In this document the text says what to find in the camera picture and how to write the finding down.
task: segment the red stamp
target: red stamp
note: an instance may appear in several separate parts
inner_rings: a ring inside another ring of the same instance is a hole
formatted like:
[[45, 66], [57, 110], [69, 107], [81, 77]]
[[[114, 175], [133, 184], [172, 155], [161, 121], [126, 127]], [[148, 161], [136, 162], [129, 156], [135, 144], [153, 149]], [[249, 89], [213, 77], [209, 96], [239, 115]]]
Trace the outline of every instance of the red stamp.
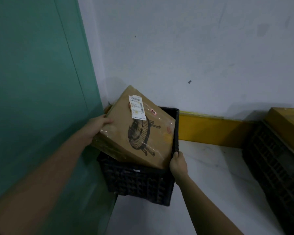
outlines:
[[151, 109], [151, 112], [152, 112], [154, 115], [157, 115], [157, 112], [154, 111], [153, 109]]

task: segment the white tag on crate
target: white tag on crate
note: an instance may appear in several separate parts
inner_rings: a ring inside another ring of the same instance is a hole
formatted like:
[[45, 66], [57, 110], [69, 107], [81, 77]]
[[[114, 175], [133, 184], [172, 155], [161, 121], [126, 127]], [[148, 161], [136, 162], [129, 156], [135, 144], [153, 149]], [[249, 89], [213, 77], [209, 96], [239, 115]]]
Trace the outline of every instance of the white tag on crate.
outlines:
[[140, 96], [129, 95], [129, 103], [131, 104], [133, 119], [147, 120], [145, 115], [143, 100]]

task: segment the person's left arm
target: person's left arm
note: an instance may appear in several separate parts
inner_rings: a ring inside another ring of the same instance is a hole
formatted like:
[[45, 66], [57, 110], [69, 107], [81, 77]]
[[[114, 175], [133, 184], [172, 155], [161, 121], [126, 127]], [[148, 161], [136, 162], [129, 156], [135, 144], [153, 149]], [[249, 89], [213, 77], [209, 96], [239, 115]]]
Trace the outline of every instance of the person's left arm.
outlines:
[[78, 158], [106, 123], [90, 119], [37, 169], [0, 197], [0, 234], [33, 234], [55, 205]]

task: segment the hand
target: hand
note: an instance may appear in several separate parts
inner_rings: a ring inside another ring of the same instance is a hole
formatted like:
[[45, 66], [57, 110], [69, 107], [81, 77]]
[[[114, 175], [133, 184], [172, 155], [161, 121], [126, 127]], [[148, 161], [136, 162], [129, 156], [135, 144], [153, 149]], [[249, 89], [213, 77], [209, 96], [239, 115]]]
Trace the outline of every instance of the hand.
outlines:
[[87, 140], [87, 145], [89, 145], [92, 138], [100, 131], [103, 125], [113, 122], [112, 119], [106, 118], [105, 116], [106, 115], [103, 114], [96, 118], [90, 119], [85, 126], [76, 132], [76, 134], [85, 138]]
[[175, 181], [180, 185], [181, 180], [188, 176], [187, 164], [182, 152], [175, 152], [170, 162], [170, 171], [172, 172]]

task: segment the green door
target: green door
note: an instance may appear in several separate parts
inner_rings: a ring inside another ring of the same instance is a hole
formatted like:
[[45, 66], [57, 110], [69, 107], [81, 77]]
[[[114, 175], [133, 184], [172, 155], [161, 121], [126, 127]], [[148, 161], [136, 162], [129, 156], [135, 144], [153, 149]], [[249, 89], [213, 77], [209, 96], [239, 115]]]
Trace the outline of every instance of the green door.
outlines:
[[[0, 0], [0, 195], [102, 114], [77, 0]], [[41, 233], [103, 234], [115, 196], [87, 148]]]

